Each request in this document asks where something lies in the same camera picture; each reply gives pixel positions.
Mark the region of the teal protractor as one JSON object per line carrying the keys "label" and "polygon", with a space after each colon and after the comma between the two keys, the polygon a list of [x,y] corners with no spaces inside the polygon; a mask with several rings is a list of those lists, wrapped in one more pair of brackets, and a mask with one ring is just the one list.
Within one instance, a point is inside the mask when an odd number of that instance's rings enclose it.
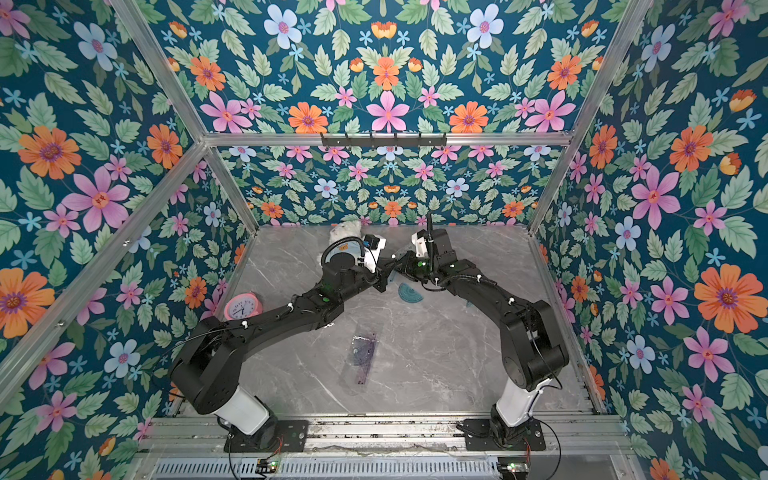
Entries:
{"label": "teal protractor", "polygon": [[417,304],[424,300],[424,297],[409,284],[401,283],[398,287],[399,298],[408,304]]}

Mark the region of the clear ruler set bag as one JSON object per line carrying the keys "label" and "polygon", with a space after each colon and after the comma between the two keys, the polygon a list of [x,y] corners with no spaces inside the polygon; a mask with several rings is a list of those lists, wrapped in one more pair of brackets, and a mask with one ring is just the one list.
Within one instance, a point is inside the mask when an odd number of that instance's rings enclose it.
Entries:
{"label": "clear ruler set bag", "polygon": [[375,333],[355,334],[341,370],[340,384],[350,395],[366,389],[378,339]]}

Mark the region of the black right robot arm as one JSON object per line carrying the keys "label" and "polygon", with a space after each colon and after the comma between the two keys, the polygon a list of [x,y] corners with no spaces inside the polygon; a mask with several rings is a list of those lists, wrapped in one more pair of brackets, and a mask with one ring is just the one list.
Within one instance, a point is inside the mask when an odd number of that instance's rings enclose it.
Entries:
{"label": "black right robot arm", "polygon": [[459,258],[448,232],[433,226],[431,214],[411,241],[414,250],[398,260],[399,273],[468,301],[498,327],[508,380],[492,407],[491,430],[501,436],[517,432],[532,419],[541,392],[569,363],[554,309],[543,300],[513,295],[475,263]]}

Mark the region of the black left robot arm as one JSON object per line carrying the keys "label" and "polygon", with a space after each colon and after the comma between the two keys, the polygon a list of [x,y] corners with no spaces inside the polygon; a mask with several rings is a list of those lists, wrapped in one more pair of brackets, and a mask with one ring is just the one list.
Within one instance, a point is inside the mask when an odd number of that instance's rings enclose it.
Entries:
{"label": "black left robot arm", "polygon": [[318,283],[288,304],[242,319],[200,321],[170,367],[170,380],[197,413],[213,414],[246,436],[269,431],[275,415],[240,385],[243,364],[268,346],[330,325],[347,300],[367,289],[385,291],[396,266],[394,260],[378,265],[385,246],[373,234],[339,239],[321,255]]}

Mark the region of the white teddy bear blue shirt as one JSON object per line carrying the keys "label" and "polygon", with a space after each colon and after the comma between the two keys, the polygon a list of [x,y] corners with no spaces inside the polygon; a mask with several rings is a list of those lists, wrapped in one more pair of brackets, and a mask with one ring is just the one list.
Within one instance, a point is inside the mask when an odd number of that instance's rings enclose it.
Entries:
{"label": "white teddy bear blue shirt", "polygon": [[318,256],[320,265],[328,263],[338,254],[349,254],[356,260],[365,258],[362,224],[359,220],[346,221],[333,226],[329,233],[329,243]]}

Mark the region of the pink alarm clock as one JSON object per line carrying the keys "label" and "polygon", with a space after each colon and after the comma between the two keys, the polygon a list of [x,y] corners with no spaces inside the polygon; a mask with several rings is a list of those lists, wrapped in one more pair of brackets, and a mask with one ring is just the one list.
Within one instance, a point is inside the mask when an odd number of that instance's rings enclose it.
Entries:
{"label": "pink alarm clock", "polygon": [[224,315],[228,321],[241,321],[263,312],[263,305],[251,292],[237,294],[225,305]]}

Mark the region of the white vent grille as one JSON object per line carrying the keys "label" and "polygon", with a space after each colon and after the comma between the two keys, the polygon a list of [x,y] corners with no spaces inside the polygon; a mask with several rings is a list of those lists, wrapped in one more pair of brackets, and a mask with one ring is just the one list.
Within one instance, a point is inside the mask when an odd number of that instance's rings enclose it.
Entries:
{"label": "white vent grille", "polygon": [[276,470],[257,472],[253,458],[171,459],[158,463],[154,479],[499,479],[493,459],[453,457],[289,457]]}

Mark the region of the black hook rail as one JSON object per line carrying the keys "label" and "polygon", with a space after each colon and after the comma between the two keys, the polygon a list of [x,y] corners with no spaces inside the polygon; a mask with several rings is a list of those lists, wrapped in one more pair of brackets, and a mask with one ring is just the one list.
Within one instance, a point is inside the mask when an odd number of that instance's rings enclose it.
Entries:
{"label": "black hook rail", "polygon": [[393,133],[393,134],[321,134],[321,145],[324,147],[443,147],[448,144],[446,134],[423,133]]}

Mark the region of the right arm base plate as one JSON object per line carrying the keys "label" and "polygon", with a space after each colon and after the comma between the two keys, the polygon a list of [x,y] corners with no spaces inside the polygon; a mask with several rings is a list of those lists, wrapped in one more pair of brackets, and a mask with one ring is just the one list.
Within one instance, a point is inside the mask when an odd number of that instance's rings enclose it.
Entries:
{"label": "right arm base plate", "polygon": [[530,418],[516,427],[489,418],[464,419],[456,424],[468,451],[533,451],[546,449],[541,422]]}

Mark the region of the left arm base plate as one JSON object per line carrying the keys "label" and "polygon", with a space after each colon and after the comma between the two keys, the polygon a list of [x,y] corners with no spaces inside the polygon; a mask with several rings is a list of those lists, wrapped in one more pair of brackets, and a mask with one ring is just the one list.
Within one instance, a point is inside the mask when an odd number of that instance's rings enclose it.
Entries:
{"label": "left arm base plate", "polygon": [[310,423],[306,420],[268,420],[254,434],[247,435],[236,427],[225,442],[226,453],[296,453],[304,450]]}

